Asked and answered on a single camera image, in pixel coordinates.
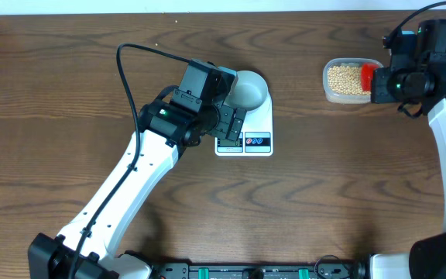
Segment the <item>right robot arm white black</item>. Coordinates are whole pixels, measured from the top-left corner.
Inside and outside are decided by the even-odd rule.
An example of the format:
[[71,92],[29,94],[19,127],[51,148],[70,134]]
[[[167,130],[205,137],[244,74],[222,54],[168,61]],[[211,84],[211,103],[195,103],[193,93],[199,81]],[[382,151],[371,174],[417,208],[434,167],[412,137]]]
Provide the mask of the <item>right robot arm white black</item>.
[[416,32],[397,26],[383,46],[390,64],[375,70],[371,101],[396,103],[410,118],[427,117],[441,165],[444,218],[441,233],[415,242],[407,253],[372,255],[356,276],[446,278],[446,19],[423,21]]

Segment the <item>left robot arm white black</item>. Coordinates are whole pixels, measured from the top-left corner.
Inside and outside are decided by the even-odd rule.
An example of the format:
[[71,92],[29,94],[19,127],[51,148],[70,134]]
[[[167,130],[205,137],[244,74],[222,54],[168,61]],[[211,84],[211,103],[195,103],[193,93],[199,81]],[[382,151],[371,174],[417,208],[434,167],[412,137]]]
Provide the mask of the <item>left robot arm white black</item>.
[[191,60],[178,86],[164,88],[135,117],[122,158],[81,212],[56,237],[40,233],[28,249],[32,278],[148,278],[153,272],[130,253],[118,254],[131,221],[186,148],[205,135],[238,139],[243,108],[225,99],[236,71]]

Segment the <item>red measuring scoop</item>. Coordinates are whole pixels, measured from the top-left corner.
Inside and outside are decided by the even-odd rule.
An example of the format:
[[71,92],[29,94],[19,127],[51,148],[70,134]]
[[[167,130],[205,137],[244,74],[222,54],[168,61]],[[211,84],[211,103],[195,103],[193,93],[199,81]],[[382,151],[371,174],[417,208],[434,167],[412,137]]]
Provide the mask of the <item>red measuring scoop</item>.
[[374,71],[379,68],[378,64],[363,64],[361,67],[360,83],[363,91],[371,91],[371,83]]

